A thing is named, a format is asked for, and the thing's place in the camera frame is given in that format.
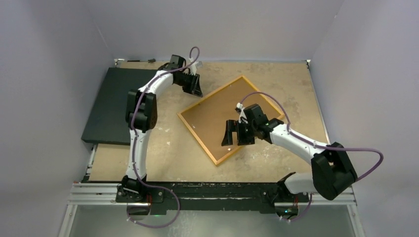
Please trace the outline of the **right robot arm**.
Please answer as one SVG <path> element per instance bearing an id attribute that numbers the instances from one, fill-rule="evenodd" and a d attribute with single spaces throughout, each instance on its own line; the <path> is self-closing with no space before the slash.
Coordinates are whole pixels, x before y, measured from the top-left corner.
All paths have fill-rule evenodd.
<path id="1" fill-rule="evenodd" d="M 278 181 L 280 199 L 289 201 L 297 194 L 318 193 L 333 200 L 357 181 L 358 174 L 340 143 L 318 143 L 278 118 L 269 119 L 258 104 L 244 107 L 238 103 L 236 111 L 238 120 L 226 121 L 222 146 L 232 145 L 236 133 L 239 146 L 252 145 L 260 139 L 285 148 L 310 165 L 310 172 L 291 172 Z"/>

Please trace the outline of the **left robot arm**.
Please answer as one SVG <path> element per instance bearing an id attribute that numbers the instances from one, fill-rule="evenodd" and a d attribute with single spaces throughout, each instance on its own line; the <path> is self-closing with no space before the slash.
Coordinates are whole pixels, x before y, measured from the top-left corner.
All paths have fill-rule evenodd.
<path id="1" fill-rule="evenodd" d="M 130 134 L 130 155 L 126 175 L 121 181 L 123 191 L 135 202 L 147 197 L 146 156 L 152 129 L 158 120 L 157 99 L 171 85 L 179 85 L 183 92 L 202 97 L 197 60 L 172 55 L 155 75 L 141 88 L 128 93 L 126 122 Z"/>

